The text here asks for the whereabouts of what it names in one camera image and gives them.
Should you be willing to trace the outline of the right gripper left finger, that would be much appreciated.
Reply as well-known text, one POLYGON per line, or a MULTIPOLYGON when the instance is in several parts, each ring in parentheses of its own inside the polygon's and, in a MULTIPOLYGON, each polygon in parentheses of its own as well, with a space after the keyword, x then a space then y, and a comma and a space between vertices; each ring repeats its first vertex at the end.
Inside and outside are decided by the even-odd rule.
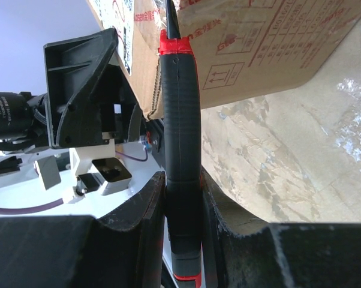
POLYGON ((165 175, 101 218, 0 218, 0 287, 160 287, 165 175))

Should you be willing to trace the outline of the red black utility knife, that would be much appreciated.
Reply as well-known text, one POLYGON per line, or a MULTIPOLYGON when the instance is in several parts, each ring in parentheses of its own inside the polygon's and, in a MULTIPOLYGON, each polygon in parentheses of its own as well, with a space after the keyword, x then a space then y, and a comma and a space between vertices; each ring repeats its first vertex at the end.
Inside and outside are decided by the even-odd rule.
POLYGON ((179 287, 201 286, 201 113, 197 66, 173 1, 160 33, 166 217, 172 274, 179 287))

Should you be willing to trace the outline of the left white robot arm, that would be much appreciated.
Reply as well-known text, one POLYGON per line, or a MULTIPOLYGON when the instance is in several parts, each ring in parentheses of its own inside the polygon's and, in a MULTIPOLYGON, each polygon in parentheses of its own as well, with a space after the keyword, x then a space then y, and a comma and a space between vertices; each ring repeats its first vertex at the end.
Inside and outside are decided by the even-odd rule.
POLYGON ((113 28, 44 46, 47 91, 0 92, 0 176, 69 148, 142 140, 152 146, 160 123, 145 123, 122 70, 111 64, 113 28))

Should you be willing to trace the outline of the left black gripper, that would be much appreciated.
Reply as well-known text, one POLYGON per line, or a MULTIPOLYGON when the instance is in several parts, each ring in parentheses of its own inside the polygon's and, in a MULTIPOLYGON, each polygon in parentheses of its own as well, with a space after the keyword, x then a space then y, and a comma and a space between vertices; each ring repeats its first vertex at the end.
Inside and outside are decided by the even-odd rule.
POLYGON ((136 142, 143 112, 120 67, 108 28, 44 46, 47 134, 53 149, 136 142))

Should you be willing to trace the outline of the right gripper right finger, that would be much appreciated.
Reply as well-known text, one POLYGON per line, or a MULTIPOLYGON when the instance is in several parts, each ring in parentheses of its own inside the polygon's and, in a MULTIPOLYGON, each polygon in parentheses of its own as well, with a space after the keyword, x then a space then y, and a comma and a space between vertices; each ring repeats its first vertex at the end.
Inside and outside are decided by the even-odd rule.
POLYGON ((268 223, 202 177, 206 287, 361 287, 361 223, 268 223))

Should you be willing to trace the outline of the brown cardboard express box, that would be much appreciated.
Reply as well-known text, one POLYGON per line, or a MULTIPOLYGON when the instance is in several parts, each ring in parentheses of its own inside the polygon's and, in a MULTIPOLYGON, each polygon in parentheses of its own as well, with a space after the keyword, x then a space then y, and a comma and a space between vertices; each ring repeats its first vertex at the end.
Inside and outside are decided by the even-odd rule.
MULTIPOLYGON (((361 1, 175 1, 180 34, 197 62, 202 108, 309 81, 361 18, 361 1)), ((101 1, 89 1, 100 26, 101 1)), ((164 1, 134 1, 131 75, 146 119, 163 116, 158 49, 164 1)))

